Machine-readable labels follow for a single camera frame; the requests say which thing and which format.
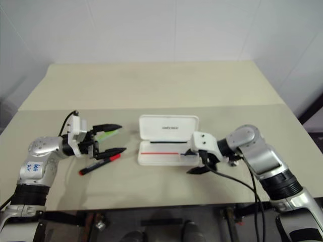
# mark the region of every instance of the beige tabletop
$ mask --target beige tabletop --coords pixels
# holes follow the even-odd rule
[[[19,110],[282,104],[252,61],[51,65]]]
[[[15,189],[21,164],[27,157],[29,143],[40,136],[56,136],[66,110],[20,111],[0,136],[1,203]],[[200,130],[223,138],[242,124],[259,127],[290,166],[298,180],[315,197],[321,189],[322,154],[284,104],[230,107],[167,109],[80,110],[88,128],[95,124],[117,123],[124,128],[103,143],[108,147],[127,147],[122,158],[85,176],[78,171],[93,160],[68,158],[60,161],[57,177],[50,189],[48,210],[111,209],[170,205],[222,204],[252,202],[254,196],[240,184],[212,173],[189,175],[189,167],[140,166],[138,118],[141,114],[187,114],[200,118]],[[219,171],[251,184],[246,165],[220,164]],[[268,200],[262,188],[260,197]]]

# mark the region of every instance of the black cable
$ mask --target black cable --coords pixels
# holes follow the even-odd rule
[[[67,120],[69,119],[69,117],[70,117],[72,114],[74,114],[74,115],[78,115],[78,113],[79,113],[79,112],[78,112],[77,110],[74,110],[73,112],[71,112],[69,115],[67,115],[67,116],[66,116],[66,118],[65,118],[65,120],[64,120],[64,122],[63,122],[62,128],[61,128],[61,131],[60,131],[60,133],[59,133],[59,136],[61,136],[61,135],[62,135],[62,132],[63,132],[64,127],[65,127],[65,124],[66,124]]]
[[[219,176],[222,176],[222,177],[225,177],[225,178],[228,178],[228,179],[231,179],[231,180],[234,180],[242,185],[244,185],[245,187],[249,188],[250,190],[253,191],[254,195],[257,197],[257,200],[259,201],[259,205],[260,205],[260,210],[261,210],[261,214],[262,214],[262,242],[265,242],[265,238],[266,238],[266,223],[265,223],[265,217],[264,217],[264,208],[263,208],[263,204],[260,200],[260,197],[258,195],[258,193],[251,187],[249,186],[247,183],[244,183],[243,181],[239,180],[239,179],[236,179],[232,176],[229,176],[229,175],[225,175],[225,174],[222,174],[214,169],[212,169],[209,165],[208,165],[208,162],[205,162],[204,165],[210,170],[212,171],[213,173],[219,175]]]
[[[253,176],[250,169],[249,169],[249,172],[250,172],[251,179],[252,179],[253,189],[254,189],[255,192],[257,192],[256,182],[254,180],[254,176]],[[258,229],[258,199],[257,199],[256,195],[254,195],[254,227],[255,227],[255,230],[256,230],[257,242],[260,242],[259,229]]]
[[[6,200],[1,206],[0,206],[0,211],[11,201],[11,198],[13,197],[14,195],[12,195],[11,197],[8,198],[8,200]]]

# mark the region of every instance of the red marker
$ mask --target red marker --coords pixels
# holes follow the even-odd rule
[[[88,167],[80,170],[79,171],[79,174],[80,175],[88,174],[89,172],[91,172],[91,171],[93,171],[93,170],[95,170],[95,169],[97,169],[97,168],[99,168],[99,167],[101,167],[101,166],[103,166],[105,164],[108,164],[108,163],[110,163],[110,162],[112,162],[112,161],[114,161],[114,160],[116,160],[118,158],[120,158],[120,154],[115,155],[115,156],[112,156],[112,157],[110,157],[108,159],[100,160],[99,162],[96,162],[94,164],[91,164]]]

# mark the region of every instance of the red line in case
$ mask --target red line in case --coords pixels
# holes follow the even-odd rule
[[[176,152],[143,152],[142,155],[179,155],[179,153]]]

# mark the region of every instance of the blue handwritten label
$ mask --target blue handwritten label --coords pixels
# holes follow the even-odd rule
[[[40,165],[39,164],[34,164],[34,169],[33,169],[33,171],[38,171],[38,168],[40,167]]]

